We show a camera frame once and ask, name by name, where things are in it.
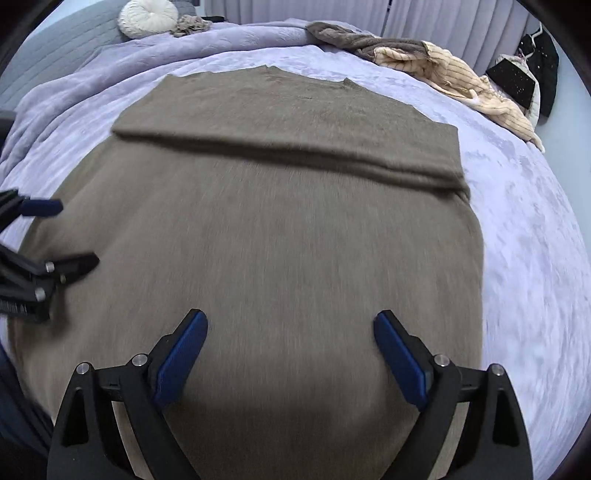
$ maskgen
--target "bed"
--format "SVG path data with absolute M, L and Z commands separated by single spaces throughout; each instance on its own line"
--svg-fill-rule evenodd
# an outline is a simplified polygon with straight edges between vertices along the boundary
M 591 268 L 566 195 L 531 143 L 404 73 L 318 45 L 305 24 L 214 25 L 174 49 L 178 39 L 166 34 L 113 41 L 76 73 L 38 86 L 19 102 L 0 160 L 0 189 L 54 194 L 108 137 L 118 115 L 167 74 L 267 65 L 335 82 L 347 77 L 456 126 L 470 204 L 485 240 L 482 367 L 497 362 L 509 372 L 535 478 L 549 478 L 591 412 L 590 381 L 580 375 L 591 368 Z M 165 58 L 164 51 L 172 53 Z M 2 242 L 18 249 L 29 225 L 15 222 Z M 5 335 L 2 340 L 7 345 Z

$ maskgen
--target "robotic arm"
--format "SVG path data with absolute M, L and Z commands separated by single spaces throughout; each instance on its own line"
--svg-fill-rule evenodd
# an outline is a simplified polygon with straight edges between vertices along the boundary
M 57 416 L 47 480 L 138 480 L 119 436 L 113 401 L 125 404 L 155 480 L 199 480 L 161 410 L 180 398 L 206 336 L 205 314 L 191 310 L 150 353 L 139 353 L 120 367 L 78 365 Z M 480 371 L 432 355 L 390 310 L 375 318 L 374 336 L 404 398 L 420 412 L 382 480 L 427 480 L 460 402 L 470 407 L 444 479 L 533 479 L 525 425 L 502 366 Z
M 0 232 L 18 217 L 53 217 L 63 210 L 59 200 L 31 199 L 18 190 L 0 192 Z M 34 262 L 0 244 L 0 313 L 32 322 L 49 320 L 51 297 L 99 264 L 94 253 Z

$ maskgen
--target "brown knit fabric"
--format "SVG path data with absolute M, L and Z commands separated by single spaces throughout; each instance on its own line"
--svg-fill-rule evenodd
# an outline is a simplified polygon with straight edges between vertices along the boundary
M 367 33 L 355 33 L 348 28 L 326 22 L 312 22 L 306 30 L 318 40 L 337 48 L 351 52 L 358 57 L 374 61 L 377 47 L 389 47 L 412 54 L 418 58 L 427 58 L 427 49 L 423 42 L 409 38 L 382 38 Z
M 374 316 L 479 366 L 483 246 L 455 127 L 350 80 L 259 67 L 167 77 L 113 132 L 21 249 L 101 259 L 52 322 L 11 323 L 32 395 L 55 417 L 76 364 L 122 364 L 197 307 L 209 334 L 166 417 L 204 480 L 379 478 L 417 412 Z

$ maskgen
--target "wall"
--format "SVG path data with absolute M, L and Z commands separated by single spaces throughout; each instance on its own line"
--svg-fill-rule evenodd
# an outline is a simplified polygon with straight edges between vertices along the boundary
M 535 131 L 573 207 L 591 258 L 591 95 L 562 48 L 554 44 L 560 56 L 556 101 L 547 122 Z

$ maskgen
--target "clothes hanger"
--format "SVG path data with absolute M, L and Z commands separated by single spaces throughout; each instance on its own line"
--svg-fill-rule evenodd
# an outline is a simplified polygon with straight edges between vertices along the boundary
M 521 49 L 519 49 L 519 51 L 523 55 L 524 60 L 527 60 L 529 57 L 531 57 L 534 54 L 535 49 L 536 49 L 535 38 L 540 36 L 543 32 L 544 32 L 544 27 L 542 26 L 542 22 L 540 22 L 540 28 L 536 32 L 529 35 L 529 37 L 531 38 L 531 44 L 533 46 L 533 50 L 531 51 L 531 53 L 524 55 L 523 51 Z

